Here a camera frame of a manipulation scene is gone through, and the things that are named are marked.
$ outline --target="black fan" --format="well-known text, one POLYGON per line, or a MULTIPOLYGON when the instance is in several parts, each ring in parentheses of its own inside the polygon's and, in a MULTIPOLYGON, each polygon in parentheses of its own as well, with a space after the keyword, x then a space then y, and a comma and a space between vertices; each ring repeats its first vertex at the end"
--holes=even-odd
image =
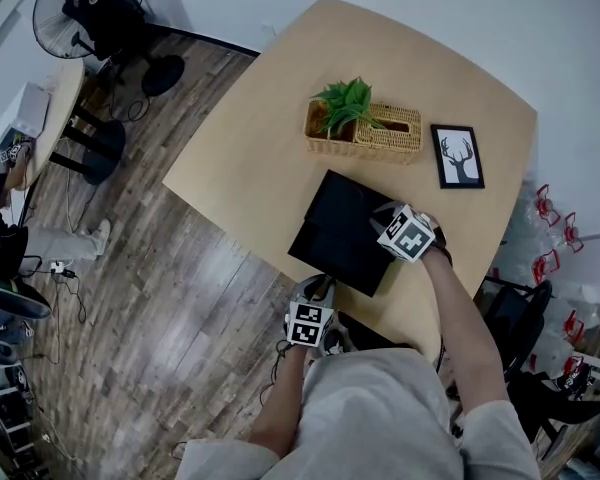
POLYGON ((36 0, 33 31, 38 44, 62 59, 95 55, 114 59, 135 52, 150 64, 142 80, 147 96, 169 90, 184 71, 175 55, 153 58, 144 51, 146 24, 142 0, 36 0))

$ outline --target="light wood tabletop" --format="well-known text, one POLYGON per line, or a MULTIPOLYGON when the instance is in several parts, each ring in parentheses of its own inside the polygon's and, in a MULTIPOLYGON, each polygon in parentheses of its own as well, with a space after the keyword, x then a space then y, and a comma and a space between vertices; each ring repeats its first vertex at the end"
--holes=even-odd
MULTIPOLYGON (((338 0, 320 0, 263 53, 201 124, 164 183, 295 281, 316 271, 287 251, 327 169, 435 216, 473 295, 497 250, 527 165, 536 112, 431 38, 338 0), (316 155, 303 135, 309 97, 361 76, 373 101, 422 113, 424 150, 408 166, 316 155), (441 190, 429 125, 472 126, 486 188, 441 190)), ((337 309, 428 358, 439 320, 420 263, 394 262, 369 298, 340 284, 337 309)))
POLYGON ((63 60, 58 73, 45 89, 51 92, 42 133, 35 139, 27 164, 27 175, 17 190, 26 190, 38 179, 51 158, 78 100, 84 79, 82 59, 63 60))

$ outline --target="shoe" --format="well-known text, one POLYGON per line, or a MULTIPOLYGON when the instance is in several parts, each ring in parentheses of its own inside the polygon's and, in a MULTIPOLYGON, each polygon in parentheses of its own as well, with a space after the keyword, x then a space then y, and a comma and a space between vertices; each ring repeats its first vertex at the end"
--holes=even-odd
POLYGON ((96 254, 102 256, 107 248, 107 242, 111 235, 111 221, 109 219, 102 219, 98 229, 96 229, 91 236, 98 241, 98 249, 96 254))

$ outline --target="black picture frame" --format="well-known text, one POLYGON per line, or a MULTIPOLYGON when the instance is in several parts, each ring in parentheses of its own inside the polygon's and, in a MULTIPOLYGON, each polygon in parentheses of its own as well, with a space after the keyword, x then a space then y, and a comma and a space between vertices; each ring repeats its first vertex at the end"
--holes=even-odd
POLYGON ((476 136, 473 133, 473 128, 470 126, 453 126, 453 125, 444 125, 444 124, 432 124, 431 125, 431 139, 433 141, 433 149, 436 152, 436 163, 438 164, 438 176, 440 178, 440 188, 484 188, 484 176, 482 175, 482 164, 480 163, 480 153, 478 152, 478 143, 476 142, 476 136), (463 181, 462 176, 466 177, 464 174, 464 168, 462 173, 458 172, 459 180, 456 181, 448 181, 445 175, 444 168, 444 157, 442 153, 442 140, 440 136, 445 130, 456 131, 456 132, 467 132, 471 137, 471 149, 473 152, 473 159, 476 164, 476 169, 478 172, 477 181, 463 181))

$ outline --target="deer head picture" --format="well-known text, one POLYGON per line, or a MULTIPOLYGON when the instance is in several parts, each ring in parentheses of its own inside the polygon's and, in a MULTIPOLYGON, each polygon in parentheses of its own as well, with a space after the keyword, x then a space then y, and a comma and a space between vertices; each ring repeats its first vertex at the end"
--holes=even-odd
POLYGON ((440 186, 484 188, 478 147, 472 128, 431 126, 440 186))

